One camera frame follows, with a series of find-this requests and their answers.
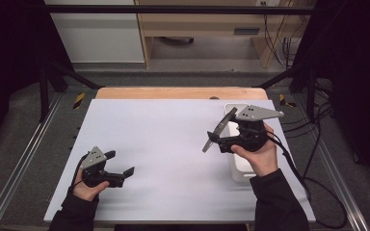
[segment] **gray floor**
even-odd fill
[[[251,52],[253,48],[249,39],[196,38],[193,44],[157,39],[149,69],[137,65],[117,64],[108,64],[105,71],[104,66],[89,64],[79,64],[77,68],[88,79],[105,86],[251,87],[264,83],[284,69],[277,61],[273,61],[270,68],[261,68],[254,52]],[[38,227],[41,227],[41,230],[45,230],[48,226],[42,221],[48,199],[56,189],[90,99],[94,98],[96,93],[95,90],[81,86],[68,77],[66,80],[70,84],[66,93],[50,93],[51,99],[61,97],[58,110],[4,210],[5,213],[0,219],[1,230],[27,230],[26,227],[31,227],[31,230],[39,230]],[[280,93],[283,93],[287,102],[300,103],[302,95],[291,95],[286,88],[288,83],[289,80],[284,80],[267,90],[275,107],[286,114],[280,120],[285,130],[300,123],[284,123],[304,117],[300,107],[283,106],[279,103]],[[321,84],[330,88],[328,81],[321,81]],[[82,105],[73,109],[74,101],[81,92],[86,94]],[[316,103],[322,105],[324,102],[326,99],[317,95]],[[38,85],[31,85],[12,96],[10,111],[0,129],[0,192],[33,136],[39,117]],[[326,116],[321,124],[322,139],[370,229],[370,169],[354,163],[351,147],[346,143],[333,117]],[[304,171],[314,141],[310,133],[293,137],[307,130],[308,126],[295,133],[285,134],[286,138],[289,138],[288,144],[300,173]],[[308,176],[333,190],[318,152],[311,163]],[[316,218],[327,224],[339,224],[343,216],[335,200],[320,187],[309,182],[307,184],[313,197],[311,205]],[[97,224],[97,227],[111,228],[112,225]],[[329,230],[317,223],[311,223],[311,229]],[[354,229],[347,223],[341,230]]]

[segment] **white cabinet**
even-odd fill
[[[45,0],[46,5],[134,5],[132,0]],[[74,64],[144,63],[134,13],[52,13]]]

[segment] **white table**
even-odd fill
[[[94,99],[44,217],[51,221],[83,155],[98,146],[116,150],[105,169],[135,167],[123,188],[101,193],[95,220],[112,223],[249,223],[256,198],[247,183],[232,180],[225,153],[215,143],[201,149],[226,103],[273,109],[270,100]],[[277,118],[265,120],[287,147]],[[278,150],[278,164],[309,221],[305,192]]]

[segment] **forearm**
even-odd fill
[[[62,204],[62,210],[53,218],[49,231],[81,230],[93,231],[93,220],[98,198],[94,201],[83,200],[68,193]]]
[[[254,230],[309,230],[305,212],[281,170],[253,177],[257,197]]]

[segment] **white plastic box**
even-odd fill
[[[237,112],[242,111],[246,108],[248,104],[226,104],[225,105],[225,115],[228,114],[233,108],[237,108]],[[224,129],[224,134],[227,137],[234,137],[239,135],[237,128],[237,123],[229,122]],[[232,174],[232,179],[236,182],[249,182],[249,179],[255,176],[251,164],[237,154],[227,153],[229,159],[230,172]]]

